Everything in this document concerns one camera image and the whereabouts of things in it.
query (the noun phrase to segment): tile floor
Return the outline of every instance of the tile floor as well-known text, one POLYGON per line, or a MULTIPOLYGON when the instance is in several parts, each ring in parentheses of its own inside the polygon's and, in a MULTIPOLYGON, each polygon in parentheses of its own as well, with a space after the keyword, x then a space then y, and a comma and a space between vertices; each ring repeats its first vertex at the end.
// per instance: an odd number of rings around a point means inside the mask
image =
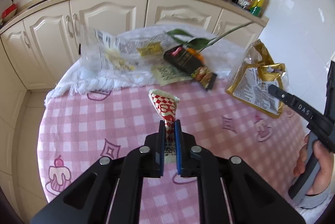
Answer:
POLYGON ((17 180, 19 190, 16 197, 21 217, 25 223, 46 204, 37 165, 37 139, 40 122, 45 110, 46 92, 30 95, 23 115, 18 139, 17 180))

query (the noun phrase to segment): nutrition label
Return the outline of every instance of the nutrition label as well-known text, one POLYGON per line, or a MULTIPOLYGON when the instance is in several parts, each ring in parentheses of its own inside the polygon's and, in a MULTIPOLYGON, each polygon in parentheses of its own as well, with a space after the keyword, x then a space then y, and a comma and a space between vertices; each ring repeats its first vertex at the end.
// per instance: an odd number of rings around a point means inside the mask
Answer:
POLYGON ((268 92, 270 85, 279 87, 278 81, 262 81, 256 68, 248 68, 233 92, 233 96, 273 114, 278 114, 279 100, 268 92))

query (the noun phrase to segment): metal screw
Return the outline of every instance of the metal screw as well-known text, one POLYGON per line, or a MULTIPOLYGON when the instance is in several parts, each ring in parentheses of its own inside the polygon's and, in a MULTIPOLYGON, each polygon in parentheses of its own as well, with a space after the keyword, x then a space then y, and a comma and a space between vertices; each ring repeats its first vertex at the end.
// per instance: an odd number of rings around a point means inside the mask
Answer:
POLYGON ((99 163, 100 163, 101 165, 106 165, 106 164, 109 164, 110 162, 111 162, 111 159, 108 158, 108 157, 102 157, 102 158, 100 158, 100 160, 99 160, 99 163))
POLYGON ((242 162, 242 160, 241 160, 241 158, 238 157, 238 156, 233 156, 233 157, 231 158, 231 162, 232 162, 233 164, 240 164, 240 163, 242 162))
POLYGON ((193 147, 191 147, 191 151, 194 153, 200 153, 202 151, 201 147, 198 145, 194 145, 193 147))
POLYGON ((148 153, 150 151, 150 147, 144 145, 142 147, 140 147, 140 152, 141 153, 148 153))

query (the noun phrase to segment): gingham tablecloth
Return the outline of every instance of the gingham tablecloth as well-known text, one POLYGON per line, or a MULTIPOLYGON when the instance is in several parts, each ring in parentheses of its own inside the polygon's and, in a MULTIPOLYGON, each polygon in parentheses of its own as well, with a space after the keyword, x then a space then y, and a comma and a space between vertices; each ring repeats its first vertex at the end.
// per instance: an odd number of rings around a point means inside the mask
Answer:
MULTIPOLYGON (((279 119, 235 100, 217 80, 206 92, 196 82, 125 88, 87 96, 64 95, 48 104, 39 132, 41 182, 50 202, 101 156, 124 157, 158 131, 160 117, 148 91, 160 88, 180 98, 176 118, 182 130, 214 155, 242 157, 285 196, 303 145, 300 118, 285 107, 279 119)), ((140 223, 199 223, 197 184, 166 164, 161 179, 143 182, 140 223)))

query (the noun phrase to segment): gold foil packaging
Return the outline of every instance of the gold foil packaging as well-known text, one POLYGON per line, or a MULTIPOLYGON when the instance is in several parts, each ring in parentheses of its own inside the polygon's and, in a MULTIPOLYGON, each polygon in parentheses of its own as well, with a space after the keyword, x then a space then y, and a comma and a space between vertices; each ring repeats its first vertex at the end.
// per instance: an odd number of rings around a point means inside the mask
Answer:
POLYGON ((285 64, 274 63, 265 45, 257 40, 229 74, 226 92, 272 118, 279 118, 283 103, 269 94, 272 84, 287 89, 285 64))

